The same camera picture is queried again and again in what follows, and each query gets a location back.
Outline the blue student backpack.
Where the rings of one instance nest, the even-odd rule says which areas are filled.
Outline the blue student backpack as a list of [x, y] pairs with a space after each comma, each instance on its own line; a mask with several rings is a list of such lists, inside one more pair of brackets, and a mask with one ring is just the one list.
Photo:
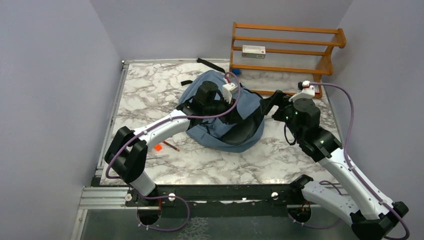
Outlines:
[[[214, 63], [198, 58], [198, 63], [206, 65], [211, 69], [199, 75], [195, 80], [181, 82], [187, 89], [182, 93], [178, 105], [195, 94], [196, 89], [204, 82], [211, 81], [218, 86], [222, 93], [222, 86], [227, 84], [225, 70]], [[242, 153], [254, 146], [263, 136], [265, 129], [264, 116], [260, 111], [260, 100], [262, 97], [247, 89], [241, 87], [240, 98], [234, 94], [232, 99], [235, 105], [226, 112], [218, 115], [212, 115], [216, 120], [208, 121], [208, 124], [190, 124], [186, 133], [198, 142], [200, 145], [213, 148], [223, 152]], [[224, 124], [218, 117], [222, 117], [237, 108], [243, 121], [238, 124]]]

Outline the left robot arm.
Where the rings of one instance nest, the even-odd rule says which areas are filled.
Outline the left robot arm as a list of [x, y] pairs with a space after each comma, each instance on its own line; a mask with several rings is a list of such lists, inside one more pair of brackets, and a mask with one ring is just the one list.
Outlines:
[[207, 80], [193, 96], [160, 120], [135, 130], [126, 126], [120, 128], [105, 153], [106, 170], [114, 170], [117, 178], [138, 191], [138, 199], [144, 205], [152, 205], [157, 200], [157, 185], [145, 172], [147, 153], [162, 141], [193, 128], [203, 120], [221, 118], [234, 112], [241, 91], [239, 82], [228, 82], [218, 87]]

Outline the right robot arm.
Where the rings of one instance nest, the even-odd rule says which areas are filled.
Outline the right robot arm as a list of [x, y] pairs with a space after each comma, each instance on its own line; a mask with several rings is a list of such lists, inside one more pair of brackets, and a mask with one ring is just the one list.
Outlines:
[[382, 240], [398, 223], [404, 224], [409, 208], [382, 193], [345, 155], [341, 142], [320, 126], [321, 111], [310, 97], [292, 100], [277, 90], [260, 101], [263, 115], [274, 106], [278, 109], [272, 118], [284, 122], [301, 150], [331, 173], [350, 196], [339, 195], [302, 175], [290, 184], [288, 196], [292, 202], [305, 200], [320, 205], [350, 225], [360, 240]]

